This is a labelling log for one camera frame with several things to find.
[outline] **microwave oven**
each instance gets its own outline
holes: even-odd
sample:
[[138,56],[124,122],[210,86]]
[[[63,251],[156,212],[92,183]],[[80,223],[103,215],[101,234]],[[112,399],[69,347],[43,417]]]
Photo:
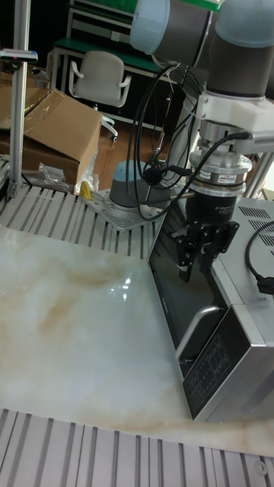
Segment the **microwave oven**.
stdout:
[[[148,257],[196,421],[274,418],[274,301],[259,293],[244,261],[254,231],[274,220],[274,202],[239,198],[233,220],[240,228],[227,253],[206,274],[195,262],[188,283],[172,239],[183,202],[167,213]],[[253,242],[251,261],[274,276],[274,226]]]

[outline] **label sticker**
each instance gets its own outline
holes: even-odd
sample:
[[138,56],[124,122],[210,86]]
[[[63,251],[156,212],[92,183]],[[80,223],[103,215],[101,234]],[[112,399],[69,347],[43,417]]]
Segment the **label sticker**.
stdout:
[[220,174],[218,177],[218,183],[223,183],[223,184],[235,184],[237,179],[236,174]]

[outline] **metal frame post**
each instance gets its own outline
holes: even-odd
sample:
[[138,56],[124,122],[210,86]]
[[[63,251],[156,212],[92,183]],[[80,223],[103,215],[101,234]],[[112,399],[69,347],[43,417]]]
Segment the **metal frame post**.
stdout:
[[257,194],[263,188],[263,181],[274,161],[274,152],[266,152],[260,159],[256,173],[254,174],[250,184],[245,192],[246,198],[256,198]]
[[[31,0],[15,0],[14,49],[28,50],[30,3]],[[8,196],[12,198],[18,194],[21,188],[26,81],[27,63],[23,62],[12,78],[10,184],[8,187]]]

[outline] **cardboard box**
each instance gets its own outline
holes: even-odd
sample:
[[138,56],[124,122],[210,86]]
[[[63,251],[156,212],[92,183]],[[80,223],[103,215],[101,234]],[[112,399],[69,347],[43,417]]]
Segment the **cardboard box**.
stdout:
[[[2,88],[4,86],[12,86],[12,75],[10,73],[1,72],[0,74],[0,87]],[[33,79],[29,76],[29,72],[27,74],[27,88],[40,88],[34,84]]]
[[[49,93],[38,88],[26,89],[25,116]],[[2,85],[0,89],[0,129],[11,128],[11,87]]]
[[[100,112],[74,98],[49,92],[25,116],[23,169],[38,171],[43,163],[63,170],[65,182],[75,185],[97,149],[101,120]],[[8,149],[9,137],[2,130],[0,152]]]

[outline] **microwave control panel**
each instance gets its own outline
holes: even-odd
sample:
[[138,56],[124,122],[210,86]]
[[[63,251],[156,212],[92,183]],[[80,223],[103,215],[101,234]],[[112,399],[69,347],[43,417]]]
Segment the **microwave control panel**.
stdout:
[[230,308],[183,381],[193,419],[231,373],[250,343]]

